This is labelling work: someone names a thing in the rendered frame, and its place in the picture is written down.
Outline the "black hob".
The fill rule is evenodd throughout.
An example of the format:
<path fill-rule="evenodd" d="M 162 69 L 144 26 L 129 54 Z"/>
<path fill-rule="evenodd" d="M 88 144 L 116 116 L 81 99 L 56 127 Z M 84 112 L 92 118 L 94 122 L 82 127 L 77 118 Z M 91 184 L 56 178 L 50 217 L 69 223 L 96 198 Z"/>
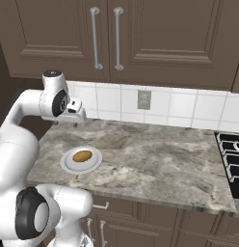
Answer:
<path fill-rule="evenodd" d="M 239 199 L 239 135 L 214 132 L 232 197 Z"/>

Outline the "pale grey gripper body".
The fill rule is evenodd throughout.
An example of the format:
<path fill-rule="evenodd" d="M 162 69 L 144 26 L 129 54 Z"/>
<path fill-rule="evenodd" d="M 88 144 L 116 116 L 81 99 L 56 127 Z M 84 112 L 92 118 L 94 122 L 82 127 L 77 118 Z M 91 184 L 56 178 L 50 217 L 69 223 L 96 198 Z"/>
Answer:
<path fill-rule="evenodd" d="M 42 117 L 43 120 L 51 121 L 51 122 L 68 122 L 68 123 L 82 123 L 87 119 L 86 111 L 83 107 L 80 108 L 78 112 L 68 113 L 65 111 L 58 117 Z"/>

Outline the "brown potato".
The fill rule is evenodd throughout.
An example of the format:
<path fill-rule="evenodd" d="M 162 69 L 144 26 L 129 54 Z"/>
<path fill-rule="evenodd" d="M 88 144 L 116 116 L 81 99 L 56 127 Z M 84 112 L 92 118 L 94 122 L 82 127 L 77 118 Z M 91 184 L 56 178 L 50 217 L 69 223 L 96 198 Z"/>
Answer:
<path fill-rule="evenodd" d="M 72 156 L 74 162 L 85 162 L 88 161 L 93 156 L 91 151 L 78 151 Z"/>

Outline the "brown base cupboard door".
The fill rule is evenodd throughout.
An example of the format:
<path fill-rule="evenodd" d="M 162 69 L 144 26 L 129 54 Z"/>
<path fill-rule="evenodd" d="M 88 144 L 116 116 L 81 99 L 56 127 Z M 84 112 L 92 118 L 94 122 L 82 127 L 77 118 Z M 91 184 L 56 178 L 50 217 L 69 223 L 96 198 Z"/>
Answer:
<path fill-rule="evenodd" d="M 106 247 L 171 247 L 173 231 L 132 221 L 97 216 Z"/>
<path fill-rule="evenodd" d="M 87 218 L 92 218 L 93 221 L 91 223 L 91 231 L 92 231 L 92 236 L 93 236 L 93 247 L 97 247 L 97 227 L 96 227 L 96 219 L 89 215 L 87 217 L 82 218 L 81 221 L 81 227 L 83 229 L 83 232 L 89 236 L 88 232 L 88 226 L 87 226 Z"/>

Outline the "brown wall cupboard door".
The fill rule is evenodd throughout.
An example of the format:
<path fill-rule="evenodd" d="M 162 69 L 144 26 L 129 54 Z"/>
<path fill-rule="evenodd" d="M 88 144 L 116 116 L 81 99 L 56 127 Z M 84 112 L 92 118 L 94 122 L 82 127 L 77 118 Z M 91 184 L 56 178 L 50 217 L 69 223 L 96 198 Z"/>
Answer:
<path fill-rule="evenodd" d="M 119 54 L 116 70 L 116 20 Z M 239 68 L 239 0 L 108 0 L 113 82 L 230 91 Z"/>
<path fill-rule="evenodd" d="M 98 63 L 94 67 L 95 16 Z M 0 42 L 12 77 L 61 71 L 67 80 L 110 80 L 107 0 L 0 0 Z"/>

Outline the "brown wide drawer front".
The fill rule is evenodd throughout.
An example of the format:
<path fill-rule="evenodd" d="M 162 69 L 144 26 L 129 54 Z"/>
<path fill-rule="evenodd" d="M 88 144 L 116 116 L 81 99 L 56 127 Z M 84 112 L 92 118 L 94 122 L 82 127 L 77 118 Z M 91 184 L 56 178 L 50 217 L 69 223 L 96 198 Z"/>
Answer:
<path fill-rule="evenodd" d="M 180 205 L 160 206 L 135 203 L 132 216 L 143 224 L 166 229 L 178 228 L 210 233 L 216 221 L 227 226 L 232 218 L 239 218 L 239 211 L 212 210 L 211 208 Z"/>

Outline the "grey wall socket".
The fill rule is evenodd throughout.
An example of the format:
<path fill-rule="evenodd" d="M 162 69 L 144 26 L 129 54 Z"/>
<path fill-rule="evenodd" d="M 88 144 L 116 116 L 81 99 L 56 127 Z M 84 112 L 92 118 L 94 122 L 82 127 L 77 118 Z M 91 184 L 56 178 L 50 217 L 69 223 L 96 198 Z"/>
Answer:
<path fill-rule="evenodd" d="M 149 110 L 151 103 L 151 91 L 138 91 L 138 108 Z"/>

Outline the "brown corner wall cupboard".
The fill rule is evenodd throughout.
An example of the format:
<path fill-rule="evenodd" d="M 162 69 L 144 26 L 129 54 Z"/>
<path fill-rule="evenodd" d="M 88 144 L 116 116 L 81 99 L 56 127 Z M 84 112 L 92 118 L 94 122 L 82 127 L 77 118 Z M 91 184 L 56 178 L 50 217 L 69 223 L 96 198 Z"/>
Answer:
<path fill-rule="evenodd" d="M 237 70 L 236 77 L 235 77 L 235 80 L 234 80 L 234 83 L 233 83 L 231 91 L 234 94 L 238 94 L 239 93 L 239 68 Z"/>

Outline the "white round plate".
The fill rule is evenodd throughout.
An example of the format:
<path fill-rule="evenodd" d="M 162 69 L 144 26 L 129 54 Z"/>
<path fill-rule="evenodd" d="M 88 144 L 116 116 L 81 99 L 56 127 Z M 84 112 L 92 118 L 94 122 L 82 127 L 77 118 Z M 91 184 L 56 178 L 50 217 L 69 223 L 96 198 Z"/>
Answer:
<path fill-rule="evenodd" d="M 91 151 L 93 156 L 85 162 L 74 162 L 72 156 L 78 151 Z M 101 152 L 93 147 L 76 147 L 67 151 L 61 158 L 60 165 L 68 173 L 74 175 L 88 174 L 97 169 L 102 162 Z"/>

